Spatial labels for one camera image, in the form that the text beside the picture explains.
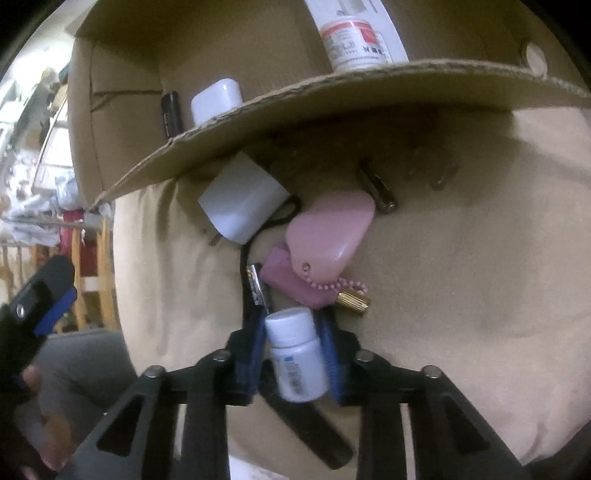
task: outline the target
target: pink tangle teezer hairbrush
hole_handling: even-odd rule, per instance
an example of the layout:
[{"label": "pink tangle teezer hairbrush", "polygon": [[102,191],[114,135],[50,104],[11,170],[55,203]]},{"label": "pink tangle teezer hairbrush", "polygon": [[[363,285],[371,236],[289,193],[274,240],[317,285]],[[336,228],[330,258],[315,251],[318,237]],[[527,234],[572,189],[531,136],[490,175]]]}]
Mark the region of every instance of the pink tangle teezer hairbrush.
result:
[{"label": "pink tangle teezer hairbrush", "polygon": [[312,286],[334,284],[374,218],[363,190],[329,192],[296,216],[285,234],[294,272]]}]

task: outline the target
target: pink object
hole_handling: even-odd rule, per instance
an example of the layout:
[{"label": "pink object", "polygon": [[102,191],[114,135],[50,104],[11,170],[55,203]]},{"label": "pink object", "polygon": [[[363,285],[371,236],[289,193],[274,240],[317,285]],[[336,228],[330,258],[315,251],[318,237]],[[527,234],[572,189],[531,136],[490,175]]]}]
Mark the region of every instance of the pink object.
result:
[{"label": "pink object", "polygon": [[336,302],[337,290],[319,290],[298,277],[291,268],[290,252],[284,243],[273,247],[261,268],[261,280],[313,310]]},{"label": "pink object", "polygon": [[318,198],[287,227],[285,240],[295,274],[312,285],[337,282],[374,212],[375,202],[363,190],[331,192]]}]

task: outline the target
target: gold cap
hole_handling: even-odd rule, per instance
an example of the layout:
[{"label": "gold cap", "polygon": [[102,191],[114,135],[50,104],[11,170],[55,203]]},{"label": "gold cap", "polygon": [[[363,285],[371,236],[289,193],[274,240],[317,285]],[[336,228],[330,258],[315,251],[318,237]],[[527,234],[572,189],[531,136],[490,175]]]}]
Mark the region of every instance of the gold cap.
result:
[{"label": "gold cap", "polygon": [[360,295],[356,291],[347,288],[336,297],[336,303],[363,314],[369,308],[371,300],[365,295]]}]

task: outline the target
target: beige cloth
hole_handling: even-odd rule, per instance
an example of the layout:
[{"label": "beige cloth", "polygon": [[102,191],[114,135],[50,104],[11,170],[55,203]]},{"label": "beige cloth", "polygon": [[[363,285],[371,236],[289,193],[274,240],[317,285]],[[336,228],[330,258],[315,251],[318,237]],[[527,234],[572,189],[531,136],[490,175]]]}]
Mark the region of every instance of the beige cloth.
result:
[{"label": "beige cloth", "polygon": [[[369,312],[340,311],[340,324],[395,365],[439,365],[528,462],[591,417],[591,130],[576,109],[444,111],[439,125],[439,144],[461,165],[442,192],[403,181],[387,148],[378,156],[401,206],[376,215],[347,270],[367,283]],[[358,187],[359,151],[307,151],[271,165],[305,204]],[[209,246],[215,232],[197,203],[219,168],[116,203],[119,312],[138,372],[191,365],[240,325],[239,248]],[[263,234],[251,260],[283,232]],[[321,404],[356,441],[358,409]],[[229,438],[232,453],[292,480],[355,477],[354,462],[328,471],[259,398],[229,409]]]}]

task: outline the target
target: pink bead chain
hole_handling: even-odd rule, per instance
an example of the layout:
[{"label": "pink bead chain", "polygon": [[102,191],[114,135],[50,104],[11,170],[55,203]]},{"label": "pink bead chain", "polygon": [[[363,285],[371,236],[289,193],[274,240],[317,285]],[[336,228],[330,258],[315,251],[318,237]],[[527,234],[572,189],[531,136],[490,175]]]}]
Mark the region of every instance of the pink bead chain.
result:
[{"label": "pink bead chain", "polygon": [[344,288],[352,288],[361,295],[367,295],[368,293],[368,288],[365,286],[365,283],[361,283],[360,281],[347,280],[343,277],[339,277],[336,283],[317,284],[316,282],[313,282],[310,278],[310,264],[303,264],[301,269],[304,271],[304,277],[306,281],[310,284],[310,287],[312,288],[317,288],[318,290],[337,291],[343,291]]}]

